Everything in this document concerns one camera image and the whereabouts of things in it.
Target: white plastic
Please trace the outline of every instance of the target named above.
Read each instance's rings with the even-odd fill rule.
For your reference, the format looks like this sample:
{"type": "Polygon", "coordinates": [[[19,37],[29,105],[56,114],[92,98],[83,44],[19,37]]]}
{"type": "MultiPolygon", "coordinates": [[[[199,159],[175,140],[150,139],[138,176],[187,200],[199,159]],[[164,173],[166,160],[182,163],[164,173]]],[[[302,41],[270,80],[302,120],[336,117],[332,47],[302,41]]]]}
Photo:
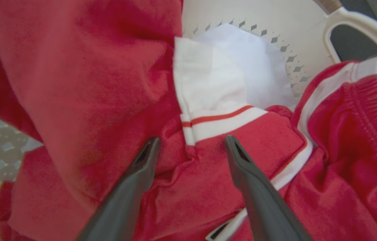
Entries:
{"type": "Polygon", "coordinates": [[[340,59],[331,43],[330,36],[332,30],[339,25],[348,25],[365,34],[377,44],[377,21],[357,12],[349,12],[345,8],[339,8],[327,19],[324,41],[328,51],[332,54],[335,62],[340,59]]]}
{"type": "Polygon", "coordinates": [[[350,25],[377,43],[377,22],[340,8],[327,15],[313,0],[185,0],[183,36],[192,38],[231,23],[282,50],[294,97],[299,101],[319,72],[340,60],[329,39],[340,24],[350,25]]]}

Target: red fabric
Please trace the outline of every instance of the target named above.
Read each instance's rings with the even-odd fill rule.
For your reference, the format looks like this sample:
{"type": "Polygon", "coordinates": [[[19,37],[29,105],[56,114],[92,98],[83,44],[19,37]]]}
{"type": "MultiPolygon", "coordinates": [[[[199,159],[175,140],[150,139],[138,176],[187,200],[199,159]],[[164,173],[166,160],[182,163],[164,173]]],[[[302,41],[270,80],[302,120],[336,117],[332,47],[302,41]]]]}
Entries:
{"type": "MultiPolygon", "coordinates": [[[[185,145],[172,79],[178,0],[1,1],[0,118],[42,140],[0,190],[3,240],[74,240],[150,136],[161,150],[134,240],[204,240],[244,206],[223,138],[235,135],[269,177],[306,147],[281,107],[185,145]]],[[[280,190],[314,240],[377,240],[377,75],[343,84],[308,122],[318,144],[280,190]]],[[[248,222],[233,240],[252,240],[248,222]]]]}

